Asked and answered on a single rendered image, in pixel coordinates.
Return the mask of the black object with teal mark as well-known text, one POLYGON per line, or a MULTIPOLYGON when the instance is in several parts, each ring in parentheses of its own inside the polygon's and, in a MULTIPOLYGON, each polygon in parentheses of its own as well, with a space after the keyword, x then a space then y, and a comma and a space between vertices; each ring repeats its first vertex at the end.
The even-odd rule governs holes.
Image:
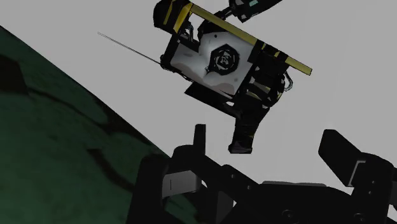
POLYGON ((281 1, 282 0, 228 0, 232 14, 242 23, 272 8, 281 1))

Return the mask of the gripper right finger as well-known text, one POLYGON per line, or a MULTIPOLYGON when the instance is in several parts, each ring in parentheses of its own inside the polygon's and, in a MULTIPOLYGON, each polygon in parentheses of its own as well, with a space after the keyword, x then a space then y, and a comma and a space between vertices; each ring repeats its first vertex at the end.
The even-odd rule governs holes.
POLYGON ((360 151, 334 129, 323 131, 318 154, 344 186, 353 188, 349 217, 354 224, 397 224, 388 217, 395 172, 392 163, 360 151))

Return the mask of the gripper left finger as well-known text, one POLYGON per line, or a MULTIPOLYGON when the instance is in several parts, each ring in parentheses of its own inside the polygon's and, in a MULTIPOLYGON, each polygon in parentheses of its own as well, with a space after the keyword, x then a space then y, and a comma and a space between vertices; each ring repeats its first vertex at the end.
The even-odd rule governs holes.
POLYGON ((167 199, 186 195, 197 205, 199 224, 232 224, 243 218, 258 184, 230 165, 205 154, 206 126, 197 124, 193 143, 178 146, 170 158, 141 160, 126 224, 186 224, 165 210, 167 199))

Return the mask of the black yellow white hand tool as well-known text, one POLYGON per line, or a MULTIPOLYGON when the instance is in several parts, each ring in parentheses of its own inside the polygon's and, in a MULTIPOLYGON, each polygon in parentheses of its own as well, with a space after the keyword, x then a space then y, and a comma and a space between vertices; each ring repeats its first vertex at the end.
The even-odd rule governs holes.
POLYGON ((259 124, 293 81, 312 68, 227 22, 228 6, 210 13, 190 0, 160 0, 153 25, 171 35, 158 65, 191 82, 185 94, 235 118, 232 154, 250 154, 259 124))

